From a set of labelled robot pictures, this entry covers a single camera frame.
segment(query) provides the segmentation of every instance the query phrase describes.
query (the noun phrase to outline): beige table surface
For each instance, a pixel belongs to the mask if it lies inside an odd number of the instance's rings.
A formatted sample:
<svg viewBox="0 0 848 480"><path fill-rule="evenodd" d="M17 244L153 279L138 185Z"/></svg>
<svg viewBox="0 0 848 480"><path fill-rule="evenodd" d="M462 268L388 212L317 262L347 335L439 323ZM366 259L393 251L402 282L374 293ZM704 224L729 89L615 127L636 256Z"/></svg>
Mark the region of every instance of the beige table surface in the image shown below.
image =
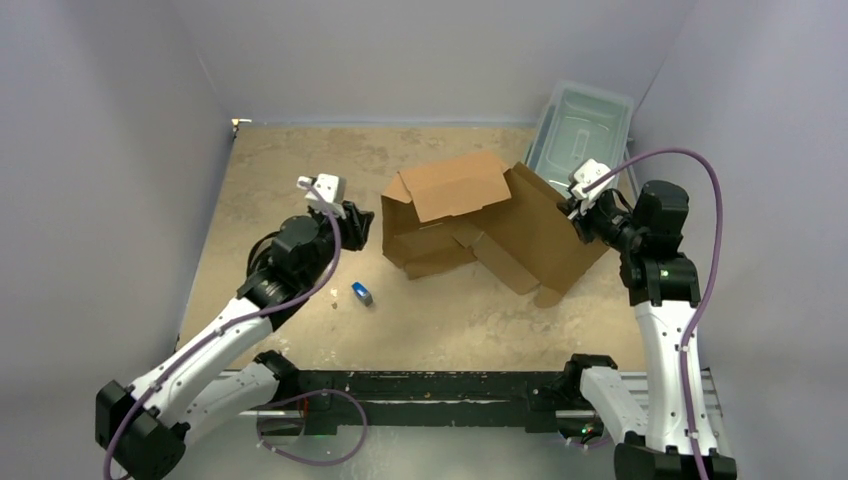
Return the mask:
<svg viewBox="0 0 848 480"><path fill-rule="evenodd" d="M398 169L480 149L514 163L523 159L532 137L531 129L522 128L242 128L198 266L181 345L244 281L253 243L306 212L297 177L331 173L347 178L348 200L377 212L367 247L344 252L329 285L233 368L275 349L298 367L315 369L559 370L572 353L597 353L612 355L622 370L644 371L615 252L607 252L559 305L545 310L532 304L532 294L516 295L479 264L409 281L381 254L380 193ZM350 285L356 281L374 295L372 307L354 297Z"/></svg>

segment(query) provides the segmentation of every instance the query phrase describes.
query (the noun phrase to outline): plastic bin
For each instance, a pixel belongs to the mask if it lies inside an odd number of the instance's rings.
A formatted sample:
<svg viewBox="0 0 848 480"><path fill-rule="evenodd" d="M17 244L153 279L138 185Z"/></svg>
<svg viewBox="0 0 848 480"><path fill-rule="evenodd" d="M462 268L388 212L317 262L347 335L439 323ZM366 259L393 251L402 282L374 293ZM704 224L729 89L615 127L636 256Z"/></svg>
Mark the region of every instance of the plastic bin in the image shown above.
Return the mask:
<svg viewBox="0 0 848 480"><path fill-rule="evenodd" d="M567 197L568 176L584 161L621 164L633 108L633 99L624 95L559 82L525 163Z"/></svg>

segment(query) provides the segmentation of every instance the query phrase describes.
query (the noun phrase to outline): small blue item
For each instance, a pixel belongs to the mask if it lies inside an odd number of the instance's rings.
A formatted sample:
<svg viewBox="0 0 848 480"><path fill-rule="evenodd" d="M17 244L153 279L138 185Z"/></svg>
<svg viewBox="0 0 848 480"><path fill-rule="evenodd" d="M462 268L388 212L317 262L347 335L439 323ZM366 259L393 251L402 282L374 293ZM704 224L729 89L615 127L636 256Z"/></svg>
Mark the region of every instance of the small blue item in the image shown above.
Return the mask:
<svg viewBox="0 0 848 480"><path fill-rule="evenodd" d="M358 298L359 301L366 307L374 303L374 297L371 296L371 292L369 292L368 289L361 283L354 282L353 285L351 285L351 288L353 288L353 294L356 295L356 298Z"/></svg>

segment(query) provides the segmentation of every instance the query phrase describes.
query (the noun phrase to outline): brown cardboard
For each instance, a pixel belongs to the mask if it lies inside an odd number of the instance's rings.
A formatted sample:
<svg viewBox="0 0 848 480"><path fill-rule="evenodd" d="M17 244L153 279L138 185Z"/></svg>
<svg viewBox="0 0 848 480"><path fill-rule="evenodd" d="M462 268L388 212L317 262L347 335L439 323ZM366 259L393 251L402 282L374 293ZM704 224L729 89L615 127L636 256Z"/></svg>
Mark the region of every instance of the brown cardboard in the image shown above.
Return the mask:
<svg viewBox="0 0 848 480"><path fill-rule="evenodd" d="M550 307L606 251L579 241L563 200L491 152L402 170L383 192L383 254L410 279L477 260L516 293L540 287L534 303Z"/></svg>

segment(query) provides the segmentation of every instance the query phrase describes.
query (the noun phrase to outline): white wall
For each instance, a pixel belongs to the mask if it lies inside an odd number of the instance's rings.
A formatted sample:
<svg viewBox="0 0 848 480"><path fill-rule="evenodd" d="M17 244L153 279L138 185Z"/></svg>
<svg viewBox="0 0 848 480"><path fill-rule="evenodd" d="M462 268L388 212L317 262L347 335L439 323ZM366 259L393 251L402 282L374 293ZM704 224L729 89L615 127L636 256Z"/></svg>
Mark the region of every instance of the white wall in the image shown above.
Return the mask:
<svg viewBox="0 0 848 480"><path fill-rule="evenodd" d="M94 395L173 348L228 123L166 0L0 6L0 477L99 471Z"/></svg>
<svg viewBox="0 0 848 480"><path fill-rule="evenodd" d="M639 101L695 0L174 3L233 117L535 122L560 78Z"/></svg>
<svg viewBox="0 0 848 480"><path fill-rule="evenodd" d="M722 181L702 345L746 480L848 471L846 24L845 2L700 1L633 123L640 151L696 149ZM684 250L706 278L706 174L665 158L637 175L689 190Z"/></svg>

